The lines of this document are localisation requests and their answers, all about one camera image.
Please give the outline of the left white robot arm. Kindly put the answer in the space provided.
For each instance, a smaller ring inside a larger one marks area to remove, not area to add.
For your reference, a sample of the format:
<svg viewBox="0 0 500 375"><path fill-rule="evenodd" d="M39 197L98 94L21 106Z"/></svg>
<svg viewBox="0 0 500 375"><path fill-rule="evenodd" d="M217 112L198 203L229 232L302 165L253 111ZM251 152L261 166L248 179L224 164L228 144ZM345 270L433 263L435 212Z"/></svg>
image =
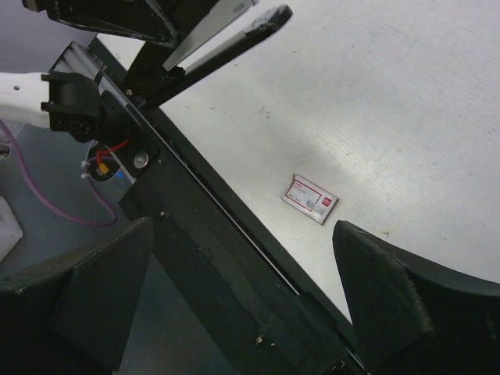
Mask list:
<svg viewBox="0 0 500 375"><path fill-rule="evenodd" d="M79 73L2 73L1 118L70 134L86 143L103 135L98 85Z"/></svg>

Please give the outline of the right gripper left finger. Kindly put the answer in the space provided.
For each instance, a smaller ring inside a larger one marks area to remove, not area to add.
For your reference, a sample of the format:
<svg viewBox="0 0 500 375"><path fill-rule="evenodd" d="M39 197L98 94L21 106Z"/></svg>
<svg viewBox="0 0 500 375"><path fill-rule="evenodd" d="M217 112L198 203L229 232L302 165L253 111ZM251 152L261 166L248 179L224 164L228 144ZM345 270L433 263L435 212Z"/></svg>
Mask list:
<svg viewBox="0 0 500 375"><path fill-rule="evenodd" d="M152 254L143 217L92 245L1 276L3 374L120 368Z"/></svg>

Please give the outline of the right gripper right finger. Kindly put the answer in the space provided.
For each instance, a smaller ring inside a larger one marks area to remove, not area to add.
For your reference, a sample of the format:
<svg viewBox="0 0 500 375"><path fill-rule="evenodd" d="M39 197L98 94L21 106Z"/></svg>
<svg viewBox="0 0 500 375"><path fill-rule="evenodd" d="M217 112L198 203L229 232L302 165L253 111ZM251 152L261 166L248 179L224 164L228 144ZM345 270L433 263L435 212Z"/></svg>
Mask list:
<svg viewBox="0 0 500 375"><path fill-rule="evenodd" d="M371 374L497 374L499 285L339 221L333 249Z"/></svg>

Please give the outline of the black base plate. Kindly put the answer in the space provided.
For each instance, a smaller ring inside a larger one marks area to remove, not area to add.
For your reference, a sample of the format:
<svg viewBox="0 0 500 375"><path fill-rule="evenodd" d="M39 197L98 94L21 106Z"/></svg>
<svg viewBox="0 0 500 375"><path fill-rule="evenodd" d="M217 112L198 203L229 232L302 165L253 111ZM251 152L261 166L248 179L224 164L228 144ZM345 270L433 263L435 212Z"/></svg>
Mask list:
<svg viewBox="0 0 500 375"><path fill-rule="evenodd" d="M120 206L154 220L157 261L237 373L364 373L343 314L163 111L121 93L123 67L100 41L69 44L54 67L97 80L132 122L121 163L151 159Z"/></svg>

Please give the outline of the black stapler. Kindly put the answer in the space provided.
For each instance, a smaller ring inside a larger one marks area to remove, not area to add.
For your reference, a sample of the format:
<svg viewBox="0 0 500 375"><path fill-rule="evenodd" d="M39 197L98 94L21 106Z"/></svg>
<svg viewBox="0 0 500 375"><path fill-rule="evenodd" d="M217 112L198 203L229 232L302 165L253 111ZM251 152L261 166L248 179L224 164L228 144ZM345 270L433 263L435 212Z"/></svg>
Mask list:
<svg viewBox="0 0 500 375"><path fill-rule="evenodd" d="M154 109L278 32L293 16L275 5L218 45L255 1L32 0L23 6L69 27L143 41L122 88Z"/></svg>

